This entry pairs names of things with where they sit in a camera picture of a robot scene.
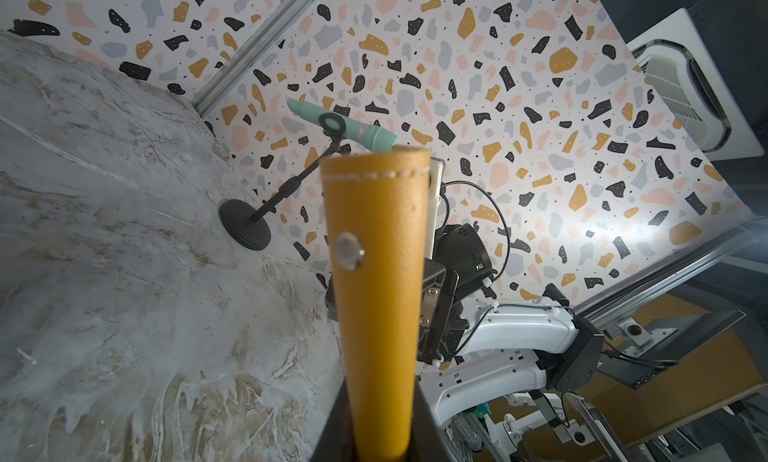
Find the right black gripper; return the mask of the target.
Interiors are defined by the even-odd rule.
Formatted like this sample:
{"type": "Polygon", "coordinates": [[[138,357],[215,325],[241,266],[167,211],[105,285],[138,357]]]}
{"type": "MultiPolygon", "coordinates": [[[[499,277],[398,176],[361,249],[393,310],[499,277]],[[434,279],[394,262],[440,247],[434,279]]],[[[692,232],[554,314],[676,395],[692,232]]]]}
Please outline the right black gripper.
{"type": "Polygon", "coordinates": [[[442,363],[457,354],[470,322],[463,300],[484,288],[492,276],[491,259],[469,224],[449,225],[438,237],[435,252],[424,262],[417,360],[442,363]]]}

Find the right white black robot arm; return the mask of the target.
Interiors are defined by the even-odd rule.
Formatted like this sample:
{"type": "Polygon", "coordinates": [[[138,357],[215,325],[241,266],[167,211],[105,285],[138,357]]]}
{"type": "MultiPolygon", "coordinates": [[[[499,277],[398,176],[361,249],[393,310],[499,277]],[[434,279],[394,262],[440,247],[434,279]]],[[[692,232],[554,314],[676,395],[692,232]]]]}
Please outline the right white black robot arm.
{"type": "MultiPolygon", "coordinates": [[[[360,228],[332,230],[329,240],[354,432],[372,437],[389,430],[391,444],[403,445],[417,390],[417,352],[431,352],[418,336],[427,260],[412,230],[379,237],[360,228]]],[[[456,383],[426,383],[436,424],[506,393],[553,387],[565,366],[547,371],[538,358],[578,359],[580,338],[590,329],[560,305],[496,301],[475,312],[460,308],[459,318],[473,323],[456,348],[459,355],[494,350],[507,353],[510,362],[483,375],[463,374],[456,383]]]]}

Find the yellow leather card holder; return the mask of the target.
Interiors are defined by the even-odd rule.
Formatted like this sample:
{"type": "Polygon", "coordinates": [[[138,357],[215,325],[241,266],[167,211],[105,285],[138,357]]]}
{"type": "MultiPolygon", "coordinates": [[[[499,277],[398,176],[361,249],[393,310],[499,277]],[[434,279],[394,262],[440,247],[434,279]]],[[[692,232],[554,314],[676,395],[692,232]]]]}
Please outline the yellow leather card holder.
{"type": "Polygon", "coordinates": [[[426,247],[426,149],[322,162],[332,279],[355,448],[402,461],[410,442],[426,247]]]}

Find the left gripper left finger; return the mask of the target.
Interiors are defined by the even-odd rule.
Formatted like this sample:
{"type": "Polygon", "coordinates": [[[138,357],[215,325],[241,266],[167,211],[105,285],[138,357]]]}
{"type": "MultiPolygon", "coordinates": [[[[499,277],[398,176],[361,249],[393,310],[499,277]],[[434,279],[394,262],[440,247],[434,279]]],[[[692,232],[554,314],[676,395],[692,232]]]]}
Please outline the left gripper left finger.
{"type": "Polygon", "coordinates": [[[344,381],[325,423],[310,462],[353,462],[354,429],[351,406],[344,381]]]}

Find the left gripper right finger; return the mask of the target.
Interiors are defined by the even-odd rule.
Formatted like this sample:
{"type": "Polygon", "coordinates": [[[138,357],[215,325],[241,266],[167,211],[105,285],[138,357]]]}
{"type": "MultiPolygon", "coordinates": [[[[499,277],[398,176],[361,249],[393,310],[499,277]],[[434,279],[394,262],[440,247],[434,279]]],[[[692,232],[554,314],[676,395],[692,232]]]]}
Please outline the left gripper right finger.
{"type": "Polygon", "coordinates": [[[415,385],[410,438],[410,460],[415,462],[455,461],[445,432],[435,423],[429,404],[415,385]]]}

